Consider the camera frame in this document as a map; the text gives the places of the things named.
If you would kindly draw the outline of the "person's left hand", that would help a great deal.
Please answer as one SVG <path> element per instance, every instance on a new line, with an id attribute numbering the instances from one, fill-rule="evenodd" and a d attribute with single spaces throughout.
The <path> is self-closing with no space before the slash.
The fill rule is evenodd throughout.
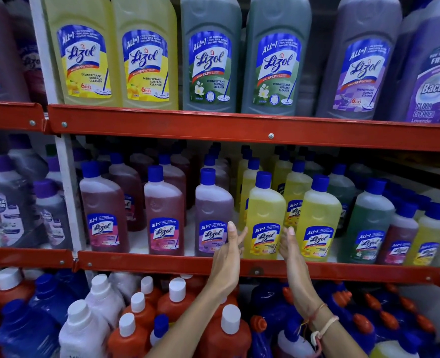
<path id="1" fill-rule="evenodd" d="M 238 232 L 234 222 L 227 224 L 228 241 L 214 253 L 212 269 L 207 281 L 208 292 L 215 297 L 226 297 L 233 292 L 240 278 L 243 247 L 238 247 Z"/>

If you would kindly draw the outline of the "person's right hand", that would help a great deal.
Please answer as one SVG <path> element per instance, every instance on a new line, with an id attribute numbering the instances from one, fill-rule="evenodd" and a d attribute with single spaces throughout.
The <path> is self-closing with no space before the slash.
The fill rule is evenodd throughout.
<path id="1" fill-rule="evenodd" d="M 286 236 L 289 243 L 289 257 L 287 260 L 284 260 L 289 289 L 293 295 L 293 302 L 298 312 L 301 315 L 305 315 L 312 311 L 315 307 L 314 304 L 319 301 L 319 297 L 313 287 L 306 261 L 300 252 L 294 228 L 283 228 L 282 236 Z"/>

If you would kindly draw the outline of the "person's left forearm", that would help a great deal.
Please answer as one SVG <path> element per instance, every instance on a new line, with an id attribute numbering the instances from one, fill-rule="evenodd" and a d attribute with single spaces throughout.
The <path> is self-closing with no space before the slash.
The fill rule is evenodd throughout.
<path id="1" fill-rule="evenodd" d="M 175 325 L 145 358 L 192 358 L 200 339 L 222 300 L 238 285 L 208 283 Z"/>

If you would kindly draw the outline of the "group of yellow cleaner bottles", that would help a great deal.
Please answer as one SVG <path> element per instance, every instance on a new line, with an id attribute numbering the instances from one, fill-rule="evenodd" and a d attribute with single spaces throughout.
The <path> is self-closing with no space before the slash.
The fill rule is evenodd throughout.
<path id="1" fill-rule="evenodd" d="M 342 205 L 328 192 L 329 176 L 306 175 L 306 161 L 290 162 L 282 150 L 273 174 L 257 171 L 255 185 L 243 195 L 241 217 L 248 229 L 246 259 L 276 260 L 280 234 L 292 227 L 308 261 L 326 261 L 336 235 Z"/>

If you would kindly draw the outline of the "small lavender cleaner bottle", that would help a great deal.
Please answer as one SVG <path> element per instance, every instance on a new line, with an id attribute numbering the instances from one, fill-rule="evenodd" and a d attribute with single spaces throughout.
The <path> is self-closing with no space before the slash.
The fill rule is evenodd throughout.
<path id="1" fill-rule="evenodd" d="M 214 169 L 216 175 L 215 184 L 229 192 L 229 174 L 223 167 L 216 165 L 216 160 L 217 159 L 215 155 L 212 155 L 210 153 L 206 154 L 204 157 L 204 165 L 201 167 L 200 170 L 203 170 L 204 168 Z"/>
<path id="2" fill-rule="evenodd" d="M 234 200 L 227 190 L 216 184 L 214 168 L 201 169 L 195 199 L 195 256 L 213 257 L 228 241 Z"/>

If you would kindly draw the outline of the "small green cleaner bottle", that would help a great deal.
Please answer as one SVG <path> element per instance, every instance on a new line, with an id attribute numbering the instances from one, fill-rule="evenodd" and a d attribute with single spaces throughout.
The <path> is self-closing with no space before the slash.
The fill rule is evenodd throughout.
<path id="1" fill-rule="evenodd" d="M 373 265 L 395 213 L 383 195 L 386 180 L 370 178 L 356 200 L 341 242 L 337 262 Z"/>
<path id="2" fill-rule="evenodd" d="M 352 180 L 345 176 L 346 164 L 336 163 L 329 175 L 327 192 L 334 195 L 341 203 L 342 212 L 336 229 L 336 237 L 340 237 L 344 231 L 344 221 L 355 195 L 355 185 Z"/>

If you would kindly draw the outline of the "white thread wristband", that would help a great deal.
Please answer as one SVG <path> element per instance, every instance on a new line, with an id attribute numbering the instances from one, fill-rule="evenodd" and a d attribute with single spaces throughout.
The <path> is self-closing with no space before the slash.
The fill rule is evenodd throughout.
<path id="1" fill-rule="evenodd" d="M 325 326 L 319 330 L 319 331 L 313 331 L 310 336 L 310 341 L 313 348 L 319 348 L 320 341 L 323 338 L 326 331 L 329 329 L 330 325 L 332 325 L 334 322 L 339 321 L 339 317 L 337 315 L 333 316 L 331 319 L 328 320 L 328 322 L 325 324 Z"/>

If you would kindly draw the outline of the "white bottle with blue cap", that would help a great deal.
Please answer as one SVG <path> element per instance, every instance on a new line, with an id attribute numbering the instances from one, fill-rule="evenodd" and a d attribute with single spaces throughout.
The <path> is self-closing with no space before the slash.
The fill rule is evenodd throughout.
<path id="1" fill-rule="evenodd" d="M 400 334 L 397 340 L 377 343 L 369 358 L 420 358 L 421 343 L 419 337 L 405 332 Z"/>
<path id="2" fill-rule="evenodd" d="M 300 335 L 300 321 L 289 319 L 278 333 L 273 358 L 313 358 L 314 355 L 311 343 Z"/>
<path id="3" fill-rule="evenodd" d="M 168 332 L 169 319 L 166 314 L 159 314 L 154 318 L 153 329 L 150 334 L 150 345 L 154 347 L 156 343 Z"/>

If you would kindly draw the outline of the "group of orange white-capped bottles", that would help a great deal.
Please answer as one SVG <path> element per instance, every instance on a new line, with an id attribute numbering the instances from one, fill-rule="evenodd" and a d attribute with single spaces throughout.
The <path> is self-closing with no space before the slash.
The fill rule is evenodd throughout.
<path id="1" fill-rule="evenodd" d="M 221 318 L 211 319 L 200 342 L 204 358 L 246 358 L 251 333 L 235 305 L 226 305 Z"/>

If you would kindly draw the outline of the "group of blue orange-capped bottles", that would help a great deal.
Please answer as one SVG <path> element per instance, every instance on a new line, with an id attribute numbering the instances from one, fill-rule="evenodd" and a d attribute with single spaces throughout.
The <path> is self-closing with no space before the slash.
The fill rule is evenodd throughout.
<path id="1" fill-rule="evenodd" d="M 440 358 L 434 324 L 418 312 L 414 301 L 399 295 L 396 286 L 385 284 L 369 291 L 341 281 L 320 281 L 314 287 L 368 357 L 377 343 L 397 340 L 400 334 L 409 332 L 422 340 L 420 358 Z M 252 345 L 248 358 L 274 358 L 278 333 L 291 318 L 300 321 L 300 335 L 311 343 L 311 331 L 296 310 L 286 281 L 256 286 L 250 305 Z"/>

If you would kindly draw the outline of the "single small pink bottle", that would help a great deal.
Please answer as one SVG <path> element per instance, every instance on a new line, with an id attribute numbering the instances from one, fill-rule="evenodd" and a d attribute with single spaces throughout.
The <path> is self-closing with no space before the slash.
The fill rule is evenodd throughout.
<path id="1" fill-rule="evenodd" d="M 381 244 L 377 265 L 403 265 L 419 230 L 419 224 L 414 220 L 418 205 L 402 201 L 392 216 L 390 227 Z"/>

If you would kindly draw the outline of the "group of pink cleaner bottles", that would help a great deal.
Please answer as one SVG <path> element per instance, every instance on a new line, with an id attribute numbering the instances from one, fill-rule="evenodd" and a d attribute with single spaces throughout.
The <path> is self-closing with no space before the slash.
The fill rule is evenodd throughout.
<path id="1" fill-rule="evenodd" d="M 80 191 L 90 245 L 95 252 L 129 253 L 127 203 L 135 200 L 120 184 L 103 178 L 99 162 L 81 165 Z M 184 256 L 186 202 L 177 186 L 165 180 L 164 165 L 148 167 L 144 185 L 145 210 L 142 225 L 146 229 L 149 253 Z"/>

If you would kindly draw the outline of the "single small yellow bottle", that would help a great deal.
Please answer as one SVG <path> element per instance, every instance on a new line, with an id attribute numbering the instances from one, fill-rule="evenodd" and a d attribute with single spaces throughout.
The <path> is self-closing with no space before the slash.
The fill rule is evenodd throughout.
<path id="1" fill-rule="evenodd" d="M 440 248 L 440 203 L 431 202 L 419 219 L 419 229 L 404 266 L 430 266 Z"/>

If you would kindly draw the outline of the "large green cleaner bottle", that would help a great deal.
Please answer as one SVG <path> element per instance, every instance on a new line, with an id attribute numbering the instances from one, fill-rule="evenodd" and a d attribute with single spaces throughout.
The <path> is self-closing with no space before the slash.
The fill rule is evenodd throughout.
<path id="1" fill-rule="evenodd" d="M 238 0 L 180 0 L 183 110 L 235 113 L 242 12 Z"/>
<path id="2" fill-rule="evenodd" d="M 309 0 L 251 0 L 242 114 L 294 115 L 311 25 Z"/>

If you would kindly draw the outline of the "grey bottle with purple cap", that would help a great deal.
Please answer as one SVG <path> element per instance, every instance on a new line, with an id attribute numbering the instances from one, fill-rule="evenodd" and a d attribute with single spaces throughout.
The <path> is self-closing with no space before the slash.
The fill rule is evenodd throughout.
<path id="1" fill-rule="evenodd" d="M 8 156 L 12 159 L 16 171 L 29 182 L 46 178 L 49 167 L 47 162 L 33 149 L 30 138 L 24 133 L 8 135 Z"/>
<path id="2" fill-rule="evenodd" d="M 33 190 L 51 247 L 73 251 L 67 206 L 56 182 L 50 179 L 34 181 Z"/>
<path id="3" fill-rule="evenodd" d="M 54 181 L 57 185 L 58 192 L 61 195 L 64 195 L 62 175 L 60 171 L 58 156 L 48 156 L 47 163 L 48 163 L 49 171 L 46 175 L 46 178 Z"/>
<path id="4" fill-rule="evenodd" d="M 38 246 L 34 205 L 27 181 L 8 155 L 0 155 L 0 246 Z"/>

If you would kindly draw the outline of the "large lavender cleaner bottle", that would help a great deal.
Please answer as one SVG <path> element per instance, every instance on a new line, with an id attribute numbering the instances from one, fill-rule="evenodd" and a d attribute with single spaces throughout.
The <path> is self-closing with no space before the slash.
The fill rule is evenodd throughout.
<path id="1" fill-rule="evenodd" d="M 399 0 L 341 0 L 315 117 L 372 120 L 402 22 Z"/>

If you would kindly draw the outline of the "large yellow cleaner bottle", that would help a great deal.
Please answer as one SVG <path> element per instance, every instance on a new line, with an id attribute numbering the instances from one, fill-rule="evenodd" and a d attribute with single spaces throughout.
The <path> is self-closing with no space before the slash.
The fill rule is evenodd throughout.
<path id="1" fill-rule="evenodd" d="M 110 0 L 42 0 L 64 103 L 121 107 L 120 60 Z"/>
<path id="2" fill-rule="evenodd" d="M 177 17 L 170 0 L 111 0 L 122 106 L 179 110 Z"/>

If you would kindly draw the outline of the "large purple floor cleaner bottle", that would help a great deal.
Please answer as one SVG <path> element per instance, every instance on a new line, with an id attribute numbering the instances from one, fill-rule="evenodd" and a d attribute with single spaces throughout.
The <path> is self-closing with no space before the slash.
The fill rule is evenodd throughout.
<path id="1" fill-rule="evenodd" d="M 440 124 L 440 0 L 422 14 L 388 121 Z"/>
<path id="2" fill-rule="evenodd" d="M 421 21 L 423 11 L 424 7 L 421 6 L 402 20 L 389 69 L 378 99 L 378 106 L 373 118 L 374 121 L 388 120 L 390 109 L 398 89 L 400 73 L 407 58 L 410 43 Z"/>

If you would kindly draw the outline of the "long red metal shelf rail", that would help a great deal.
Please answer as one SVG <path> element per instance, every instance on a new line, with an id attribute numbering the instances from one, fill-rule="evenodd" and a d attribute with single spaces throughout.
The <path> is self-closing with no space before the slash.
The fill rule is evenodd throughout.
<path id="1" fill-rule="evenodd" d="M 440 152 L 440 125 L 51 104 L 55 134 Z"/>
<path id="2" fill-rule="evenodd" d="M 73 270 L 209 275 L 212 258 L 81 251 Z M 440 287 L 440 267 L 307 262 L 313 280 L 432 284 Z M 286 278 L 283 260 L 241 259 L 241 277 Z"/>

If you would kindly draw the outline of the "white shelf upright post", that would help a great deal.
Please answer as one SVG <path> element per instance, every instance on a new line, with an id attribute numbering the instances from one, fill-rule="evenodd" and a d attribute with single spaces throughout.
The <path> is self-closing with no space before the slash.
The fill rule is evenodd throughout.
<path id="1" fill-rule="evenodd" d="M 51 36 L 44 0 L 29 0 L 29 5 L 47 95 L 48 119 L 50 126 L 53 128 L 55 125 L 52 107 L 55 104 L 63 104 L 64 102 L 54 51 L 54 39 Z M 55 143 L 68 212 L 69 230 L 73 245 L 72 252 L 74 259 L 77 259 L 79 251 L 86 247 L 86 234 L 80 208 L 79 185 L 74 165 L 71 135 L 55 133 Z"/>

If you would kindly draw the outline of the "short red metal shelf rail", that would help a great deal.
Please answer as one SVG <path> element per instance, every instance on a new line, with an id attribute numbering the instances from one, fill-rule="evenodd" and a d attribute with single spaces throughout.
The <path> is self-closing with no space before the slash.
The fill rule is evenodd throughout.
<path id="1" fill-rule="evenodd" d="M 33 102 L 0 102 L 0 130 L 52 132 L 43 108 Z"/>
<path id="2" fill-rule="evenodd" d="M 0 247 L 0 268 L 72 269 L 74 264 L 72 252 L 66 249 Z"/>

